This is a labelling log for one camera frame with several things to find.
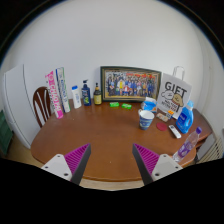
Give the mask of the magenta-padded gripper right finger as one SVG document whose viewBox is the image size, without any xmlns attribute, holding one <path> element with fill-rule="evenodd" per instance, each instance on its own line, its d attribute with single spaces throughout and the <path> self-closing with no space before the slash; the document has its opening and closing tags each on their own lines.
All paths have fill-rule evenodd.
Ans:
<svg viewBox="0 0 224 224">
<path fill-rule="evenodd" d="M 139 144 L 133 145 L 132 153 L 145 185 L 182 169 L 169 155 L 158 155 Z"/>
</svg>

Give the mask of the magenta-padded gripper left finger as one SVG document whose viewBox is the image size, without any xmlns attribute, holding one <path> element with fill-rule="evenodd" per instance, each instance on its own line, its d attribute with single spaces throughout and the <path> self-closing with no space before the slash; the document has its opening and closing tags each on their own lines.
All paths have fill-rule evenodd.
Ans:
<svg viewBox="0 0 224 224">
<path fill-rule="evenodd" d="M 85 144 L 66 155 L 56 154 L 42 169 L 79 185 L 90 155 L 91 145 Z"/>
</svg>

